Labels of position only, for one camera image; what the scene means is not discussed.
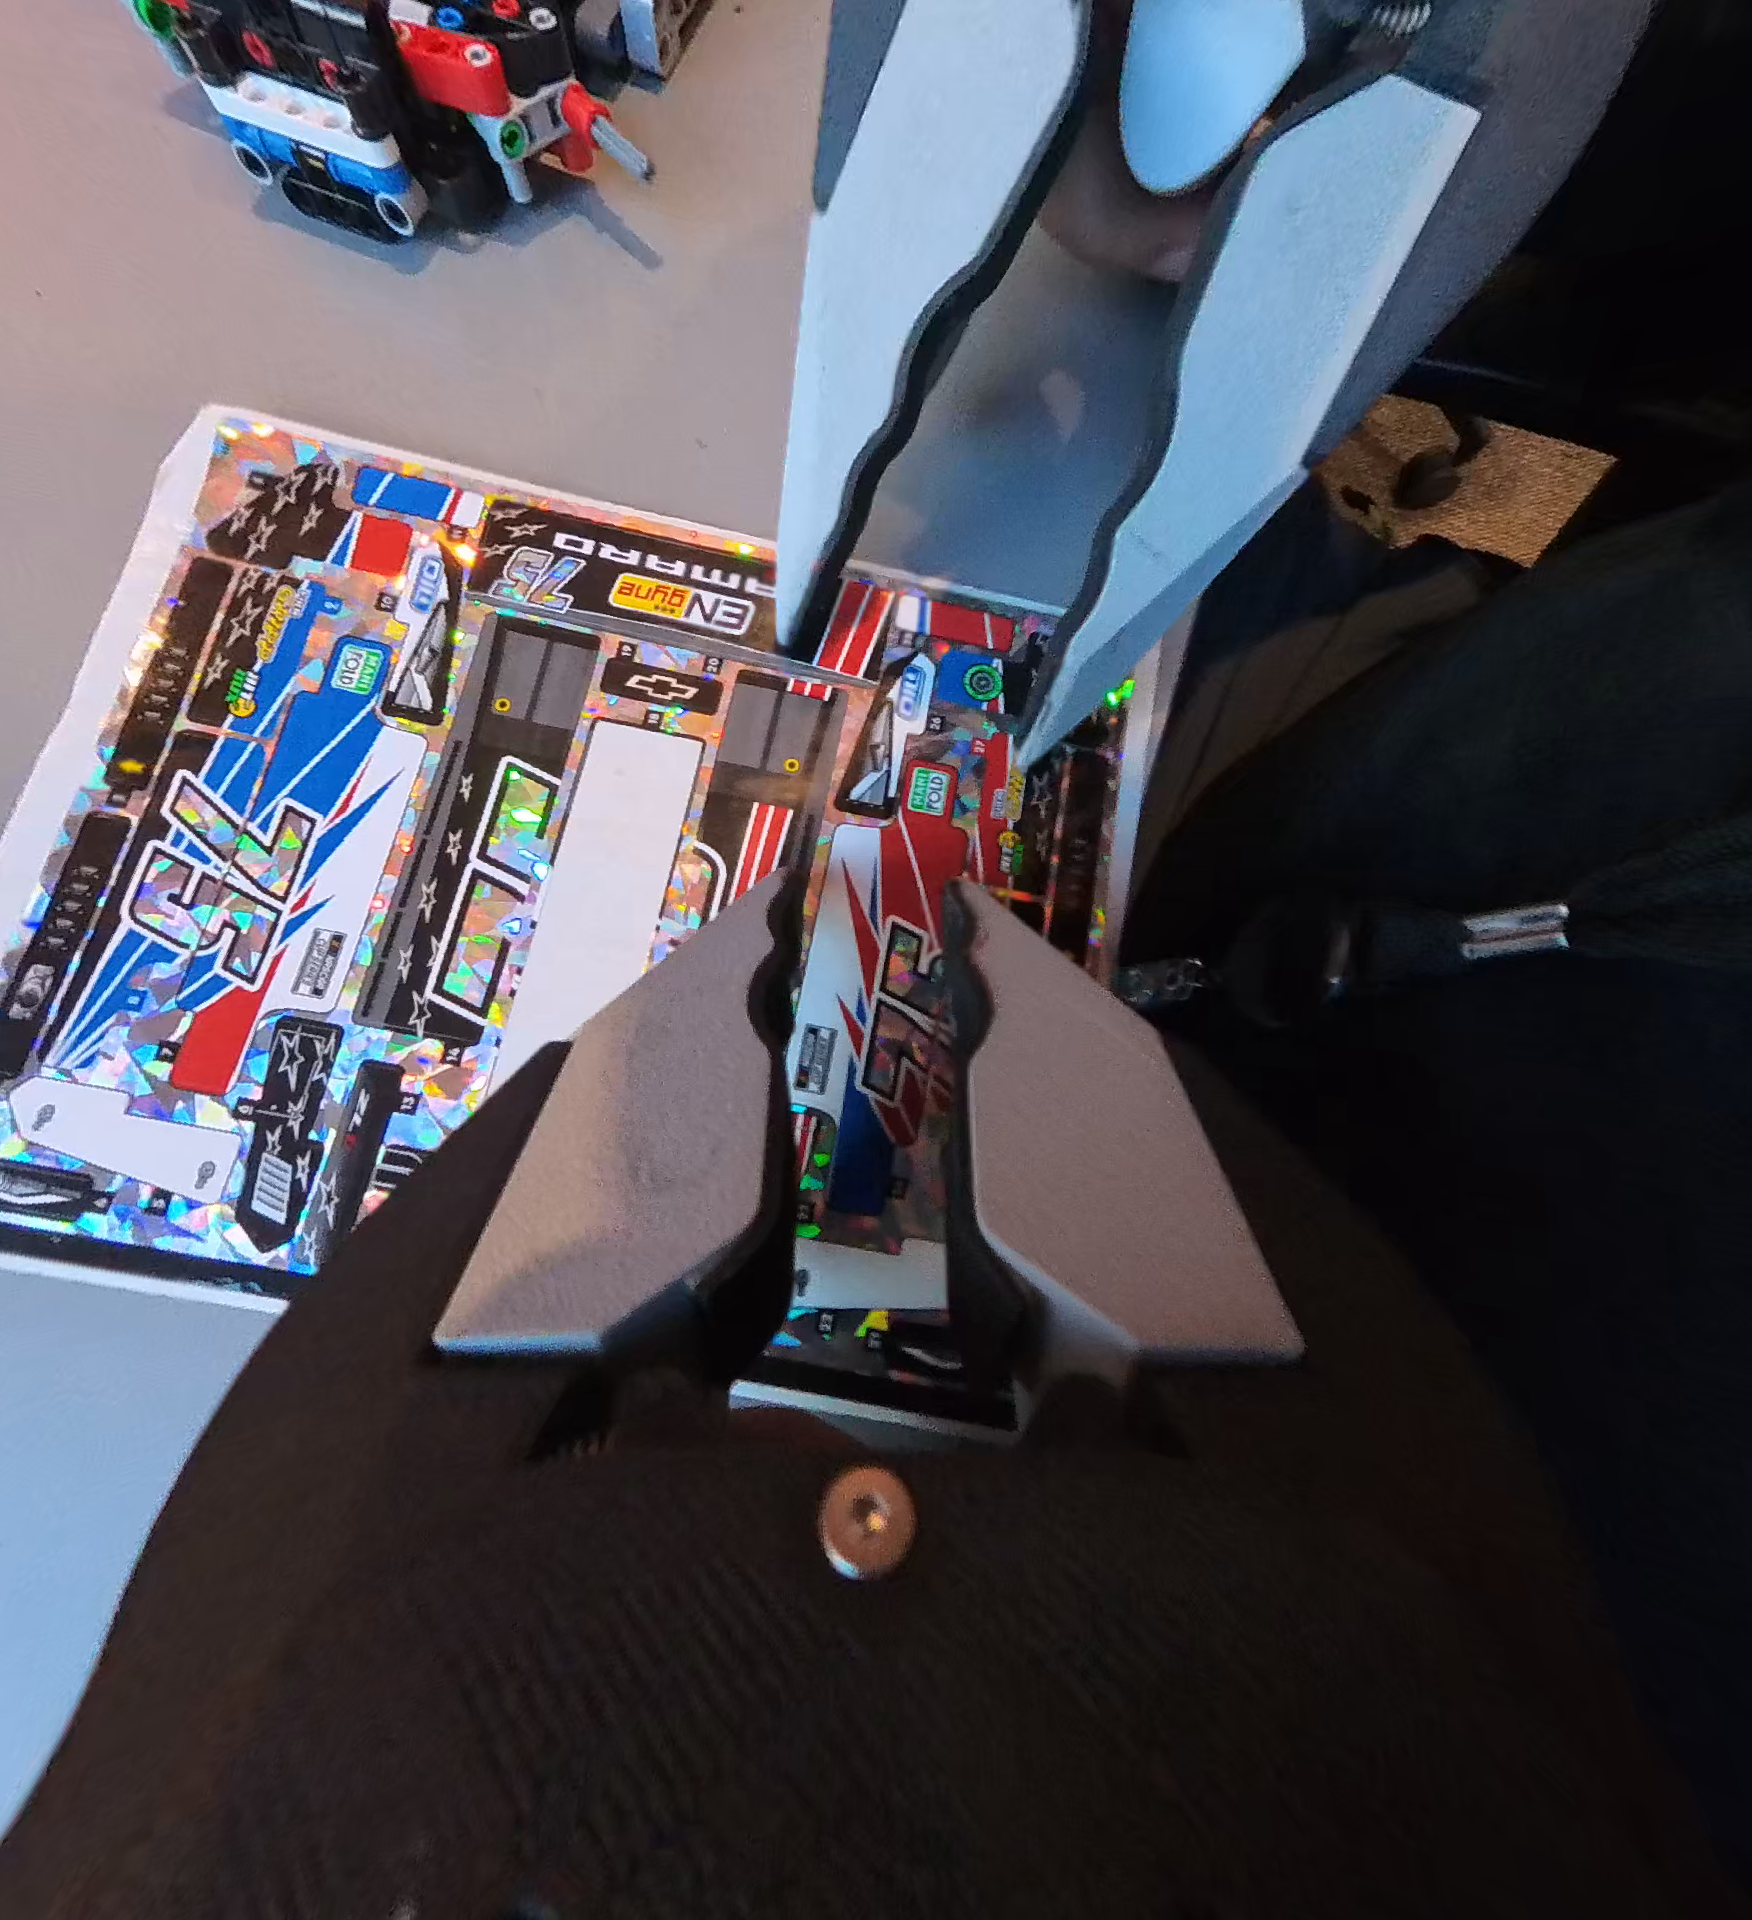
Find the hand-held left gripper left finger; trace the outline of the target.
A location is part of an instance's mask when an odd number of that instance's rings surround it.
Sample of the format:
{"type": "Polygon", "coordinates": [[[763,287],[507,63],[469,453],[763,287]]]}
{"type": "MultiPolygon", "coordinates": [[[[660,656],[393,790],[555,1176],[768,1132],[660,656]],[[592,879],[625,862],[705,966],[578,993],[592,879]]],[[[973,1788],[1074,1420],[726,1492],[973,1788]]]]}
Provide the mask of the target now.
{"type": "Polygon", "coordinates": [[[784,868],[580,1027],[433,1345],[739,1379],[792,1301],[784,868]]]}

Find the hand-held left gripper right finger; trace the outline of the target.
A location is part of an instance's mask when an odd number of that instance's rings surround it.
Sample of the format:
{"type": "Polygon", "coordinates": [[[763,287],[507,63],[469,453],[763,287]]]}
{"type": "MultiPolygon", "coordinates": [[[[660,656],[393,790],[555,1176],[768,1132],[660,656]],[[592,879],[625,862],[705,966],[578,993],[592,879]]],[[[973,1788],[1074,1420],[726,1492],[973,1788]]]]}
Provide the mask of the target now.
{"type": "Polygon", "coordinates": [[[1303,1335],[1162,1037],[980,885],[944,896],[949,1308],[1025,1393],[1303,1335]]]}

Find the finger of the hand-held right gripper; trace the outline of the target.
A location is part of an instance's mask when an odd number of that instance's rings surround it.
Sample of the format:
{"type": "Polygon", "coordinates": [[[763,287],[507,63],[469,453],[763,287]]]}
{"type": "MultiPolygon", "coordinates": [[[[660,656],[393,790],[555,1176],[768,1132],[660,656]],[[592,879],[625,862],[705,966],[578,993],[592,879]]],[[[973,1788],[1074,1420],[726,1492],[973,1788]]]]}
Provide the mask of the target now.
{"type": "Polygon", "coordinates": [[[784,460],[784,652],[819,660],[880,478],[1060,164],[1089,5],[834,6],[784,460]]]}
{"type": "Polygon", "coordinates": [[[1019,758],[1116,689],[1305,481],[1306,453],[1483,120],[1397,72],[1296,108],[1230,180],[1168,335],[1168,405],[1091,544],[1019,758]]]}

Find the glittery sticker sheet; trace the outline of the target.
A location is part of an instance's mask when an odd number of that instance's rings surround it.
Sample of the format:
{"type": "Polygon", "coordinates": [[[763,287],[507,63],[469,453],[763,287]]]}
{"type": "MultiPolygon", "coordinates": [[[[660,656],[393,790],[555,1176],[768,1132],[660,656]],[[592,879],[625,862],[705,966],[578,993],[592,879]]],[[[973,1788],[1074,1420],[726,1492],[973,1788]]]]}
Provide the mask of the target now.
{"type": "Polygon", "coordinates": [[[1108,977],[1156,660],[1019,764],[1056,628],[206,409],[0,839],[0,1263],[281,1312],[544,1044],[802,876],[792,1308],[739,1396],[1004,1433],[945,1308],[941,903],[1108,977]]]}

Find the toy brick car chassis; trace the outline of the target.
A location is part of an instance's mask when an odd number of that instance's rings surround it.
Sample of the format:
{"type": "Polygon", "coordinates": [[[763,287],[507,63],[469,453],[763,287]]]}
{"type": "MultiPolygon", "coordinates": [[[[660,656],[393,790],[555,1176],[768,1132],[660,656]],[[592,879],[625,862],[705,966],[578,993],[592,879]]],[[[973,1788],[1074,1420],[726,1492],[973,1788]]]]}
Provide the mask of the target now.
{"type": "Polygon", "coordinates": [[[695,2],[133,2],[244,175],[384,244],[476,232],[533,205],[542,172],[601,157],[651,180],[611,94],[660,87],[695,2]]]}

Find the grey desk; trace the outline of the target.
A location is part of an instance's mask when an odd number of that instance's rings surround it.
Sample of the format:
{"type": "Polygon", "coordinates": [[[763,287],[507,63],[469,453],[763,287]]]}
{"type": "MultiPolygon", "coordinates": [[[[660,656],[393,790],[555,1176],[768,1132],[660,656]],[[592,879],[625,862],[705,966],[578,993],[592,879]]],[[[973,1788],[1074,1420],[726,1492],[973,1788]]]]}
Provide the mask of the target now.
{"type": "MultiPolygon", "coordinates": [[[[206,404],[770,534],[829,30],[713,6],[618,104],[651,184],[388,251],[258,200],[123,5],[0,5],[0,832],[206,404]]],[[[0,1834],[268,1326],[0,1268],[0,1834]]]]}

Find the person's right hand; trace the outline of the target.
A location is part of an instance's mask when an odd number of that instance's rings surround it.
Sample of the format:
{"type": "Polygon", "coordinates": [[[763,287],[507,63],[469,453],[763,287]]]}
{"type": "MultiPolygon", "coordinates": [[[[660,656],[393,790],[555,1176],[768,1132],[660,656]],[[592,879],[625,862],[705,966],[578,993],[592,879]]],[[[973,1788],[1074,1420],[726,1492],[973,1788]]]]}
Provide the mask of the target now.
{"type": "Polygon", "coordinates": [[[1085,112],[1038,224],[1093,268],[1176,287],[1194,267],[1214,198],[1211,182],[1174,196],[1145,189],[1129,172],[1117,97],[1108,94],[1085,112]]]}

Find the person's dark trousers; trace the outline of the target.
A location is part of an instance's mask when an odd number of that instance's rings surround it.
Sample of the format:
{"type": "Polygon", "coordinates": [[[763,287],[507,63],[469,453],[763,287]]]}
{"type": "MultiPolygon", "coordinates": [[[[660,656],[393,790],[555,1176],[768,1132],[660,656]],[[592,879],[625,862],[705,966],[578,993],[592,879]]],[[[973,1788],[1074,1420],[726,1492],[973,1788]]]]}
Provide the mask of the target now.
{"type": "Polygon", "coordinates": [[[1126,962],[1520,1409],[1752,1890],[1752,472],[1530,569],[1305,493],[1149,832],[1126,962]]]}

